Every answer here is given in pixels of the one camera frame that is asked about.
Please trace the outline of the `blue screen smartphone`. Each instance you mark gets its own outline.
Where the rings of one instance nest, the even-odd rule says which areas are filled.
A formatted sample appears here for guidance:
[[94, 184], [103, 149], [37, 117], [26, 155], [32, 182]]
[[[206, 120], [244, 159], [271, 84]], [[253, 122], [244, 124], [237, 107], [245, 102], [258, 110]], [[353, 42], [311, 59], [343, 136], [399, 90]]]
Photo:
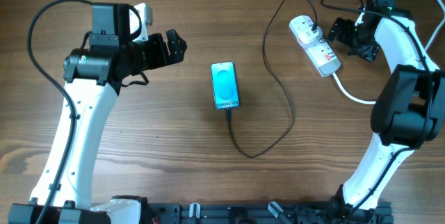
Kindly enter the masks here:
[[235, 65], [233, 62], [211, 64], [213, 97], [217, 109], [240, 105]]

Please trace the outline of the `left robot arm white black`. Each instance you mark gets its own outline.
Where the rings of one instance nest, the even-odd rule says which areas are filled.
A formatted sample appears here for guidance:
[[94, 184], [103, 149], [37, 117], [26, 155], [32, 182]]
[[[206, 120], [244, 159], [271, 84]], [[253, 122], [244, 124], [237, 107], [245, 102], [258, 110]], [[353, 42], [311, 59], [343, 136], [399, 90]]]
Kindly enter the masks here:
[[44, 171], [9, 223], [158, 223], [147, 198], [118, 195], [92, 205], [92, 176], [106, 121], [125, 79], [146, 86], [146, 70], [180, 63], [186, 42], [170, 29], [148, 34], [141, 6], [93, 3], [92, 29], [63, 64], [63, 109]]

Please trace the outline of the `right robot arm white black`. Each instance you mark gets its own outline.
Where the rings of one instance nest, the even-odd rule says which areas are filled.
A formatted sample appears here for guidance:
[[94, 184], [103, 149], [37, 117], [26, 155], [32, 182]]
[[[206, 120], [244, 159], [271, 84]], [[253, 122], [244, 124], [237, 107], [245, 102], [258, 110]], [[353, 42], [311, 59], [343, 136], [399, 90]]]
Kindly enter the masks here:
[[384, 52], [391, 76], [373, 105], [372, 139], [357, 170], [342, 186], [353, 211], [376, 208], [378, 198], [402, 162], [432, 141], [444, 121], [444, 72], [429, 59], [412, 14], [395, 0], [363, 0], [356, 22], [337, 18], [327, 35], [349, 54], [373, 61]]

